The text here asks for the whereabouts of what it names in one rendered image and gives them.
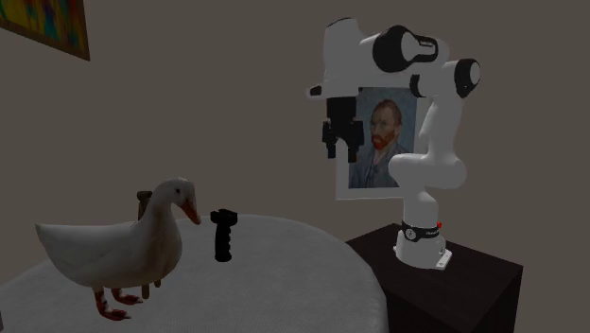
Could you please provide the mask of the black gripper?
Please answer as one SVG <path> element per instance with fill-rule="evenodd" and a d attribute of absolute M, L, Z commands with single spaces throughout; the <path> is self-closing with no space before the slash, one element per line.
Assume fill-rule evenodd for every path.
<path fill-rule="evenodd" d="M 327 149 L 327 158 L 336 158 L 336 143 L 339 138 L 348 149 L 348 162 L 357 161 L 358 150 L 364 145 L 363 122 L 356 117 L 356 97 L 341 96 L 326 99 L 328 120 L 322 122 L 321 141 Z"/>

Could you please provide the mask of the white framed portrait picture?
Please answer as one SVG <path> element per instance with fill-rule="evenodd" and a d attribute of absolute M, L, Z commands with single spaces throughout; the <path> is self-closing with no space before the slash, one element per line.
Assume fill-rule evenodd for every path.
<path fill-rule="evenodd" d="M 409 88 L 362 87 L 356 96 L 356 119 L 362 122 L 364 144 L 354 163 L 348 147 L 337 142 L 336 198 L 371 200 L 399 198 L 401 190 L 389 173 L 391 157 L 423 153 L 419 139 L 431 100 L 418 98 Z"/>

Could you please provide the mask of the grey round table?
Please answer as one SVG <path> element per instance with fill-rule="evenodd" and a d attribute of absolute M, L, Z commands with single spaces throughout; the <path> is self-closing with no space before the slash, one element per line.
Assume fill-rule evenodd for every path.
<path fill-rule="evenodd" d="M 101 317 L 91 291 L 45 261 L 0 287 L 3 333 L 389 333 L 372 269 L 323 230 L 242 215 L 220 263 L 211 221 L 179 228 L 181 261 L 127 320 Z"/>

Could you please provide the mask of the dark robot stand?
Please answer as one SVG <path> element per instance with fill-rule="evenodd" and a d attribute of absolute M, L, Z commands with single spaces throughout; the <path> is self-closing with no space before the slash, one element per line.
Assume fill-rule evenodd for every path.
<path fill-rule="evenodd" d="M 390 224 L 347 241 L 372 268 L 387 299 L 390 333 L 515 333 L 524 267 L 448 242 L 443 271 L 402 263 Z"/>

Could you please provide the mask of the brown wooden object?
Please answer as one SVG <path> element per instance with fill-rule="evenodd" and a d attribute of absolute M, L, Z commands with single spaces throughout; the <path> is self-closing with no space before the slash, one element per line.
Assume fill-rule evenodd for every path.
<path fill-rule="evenodd" d="M 144 191 L 138 191 L 136 194 L 137 200 L 139 201 L 138 203 L 138 213 L 137 213 L 137 219 L 141 219 L 142 216 L 144 215 L 147 206 L 148 206 L 148 202 L 150 200 L 152 196 L 152 192 L 149 190 L 144 190 Z M 149 284 L 144 284 L 141 287 L 141 291 L 142 291 L 142 297 L 144 299 L 148 299 L 149 295 L 150 295 L 150 287 Z"/>

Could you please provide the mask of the white goose figure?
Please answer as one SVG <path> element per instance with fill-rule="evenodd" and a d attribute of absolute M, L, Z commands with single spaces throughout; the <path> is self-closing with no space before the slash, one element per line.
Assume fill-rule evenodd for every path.
<path fill-rule="evenodd" d="M 193 223 L 201 224 L 193 182 L 168 179 L 151 192 L 141 218 L 112 225 L 37 223 L 36 234 L 55 268 L 72 282 L 89 288 L 98 313 L 111 321 L 129 318 L 127 311 L 110 307 L 105 297 L 124 305 L 143 299 L 125 289 L 158 285 L 182 257 L 182 236 L 171 207 L 176 205 Z"/>

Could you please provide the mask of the colourful brown framed picture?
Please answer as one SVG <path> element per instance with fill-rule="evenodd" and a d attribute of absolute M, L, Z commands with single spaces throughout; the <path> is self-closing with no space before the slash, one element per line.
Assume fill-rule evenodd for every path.
<path fill-rule="evenodd" d="M 89 61 L 84 0 L 0 0 L 0 27 Z"/>

